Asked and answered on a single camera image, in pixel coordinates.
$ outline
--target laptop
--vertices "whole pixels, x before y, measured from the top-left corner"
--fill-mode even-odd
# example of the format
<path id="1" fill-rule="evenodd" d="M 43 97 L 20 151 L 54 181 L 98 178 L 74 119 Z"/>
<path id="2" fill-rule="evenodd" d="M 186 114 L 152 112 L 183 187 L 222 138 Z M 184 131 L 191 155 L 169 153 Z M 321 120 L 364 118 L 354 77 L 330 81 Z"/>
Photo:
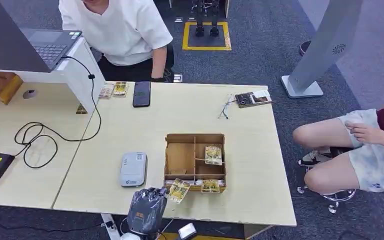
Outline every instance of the laptop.
<path id="1" fill-rule="evenodd" d="M 20 29 L 0 3 L 0 70 L 50 73 L 81 34 Z"/>
<path id="2" fill-rule="evenodd" d="M 82 31 L 21 28 L 36 53 L 53 70 L 74 45 Z"/>

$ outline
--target white shirt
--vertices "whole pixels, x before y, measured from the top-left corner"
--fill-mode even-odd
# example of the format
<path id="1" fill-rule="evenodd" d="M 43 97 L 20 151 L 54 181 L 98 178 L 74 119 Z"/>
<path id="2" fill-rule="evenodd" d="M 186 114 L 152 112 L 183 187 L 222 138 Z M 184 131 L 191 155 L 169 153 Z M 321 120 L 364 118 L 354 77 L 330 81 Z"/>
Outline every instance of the white shirt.
<path id="1" fill-rule="evenodd" d="M 89 45 L 117 66 L 148 60 L 173 40 L 153 0 L 109 0 L 102 15 L 81 0 L 59 0 L 59 11 L 62 29 L 83 31 Z"/>

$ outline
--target shorts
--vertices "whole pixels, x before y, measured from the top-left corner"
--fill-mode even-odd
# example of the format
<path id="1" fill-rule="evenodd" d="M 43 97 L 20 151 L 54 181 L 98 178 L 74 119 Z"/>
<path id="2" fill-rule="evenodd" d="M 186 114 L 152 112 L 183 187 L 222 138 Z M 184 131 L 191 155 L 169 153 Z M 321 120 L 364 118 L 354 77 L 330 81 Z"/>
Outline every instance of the shorts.
<path id="1" fill-rule="evenodd" d="M 373 128 L 379 128 L 376 109 L 357 110 L 340 116 L 345 122 L 363 123 Z M 384 146 L 362 143 L 348 130 L 354 150 L 348 152 L 351 164 L 358 178 L 360 189 L 368 192 L 384 192 Z"/>

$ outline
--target white table leg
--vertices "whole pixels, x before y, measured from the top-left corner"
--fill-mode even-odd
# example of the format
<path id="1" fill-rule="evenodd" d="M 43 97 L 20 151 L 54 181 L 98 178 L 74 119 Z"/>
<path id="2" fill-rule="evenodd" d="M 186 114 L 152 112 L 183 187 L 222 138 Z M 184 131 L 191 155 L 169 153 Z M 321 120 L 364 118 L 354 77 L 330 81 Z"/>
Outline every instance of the white table leg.
<path id="1" fill-rule="evenodd" d="M 104 223 L 106 222 L 113 222 L 114 224 L 111 227 L 106 227 L 106 231 L 108 232 L 109 239 L 111 240 L 120 240 L 120 233 L 117 229 L 116 222 L 113 219 L 113 216 L 111 214 L 107 213 L 101 213 L 102 220 Z"/>

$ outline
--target person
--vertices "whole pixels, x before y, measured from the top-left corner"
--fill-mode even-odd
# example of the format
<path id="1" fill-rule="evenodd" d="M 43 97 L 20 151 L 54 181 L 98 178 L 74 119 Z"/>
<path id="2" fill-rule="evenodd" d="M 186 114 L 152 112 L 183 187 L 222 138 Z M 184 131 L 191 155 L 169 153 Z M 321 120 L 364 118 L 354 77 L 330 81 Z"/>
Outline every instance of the person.
<path id="1" fill-rule="evenodd" d="M 81 30 L 103 53 L 105 80 L 162 82 L 173 74 L 173 37 L 153 0 L 59 0 L 59 11 L 63 30 Z"/>
<path id="2" fill-rule="evenodd" d="M 348 189 L 384 192 L 384 108 L 357 110 L 295 129 L 293 139 L 315 149 L 301 160 L 304 181 L 323 195 Z M 333 159 L 329 147 L 353 148 Z"/>

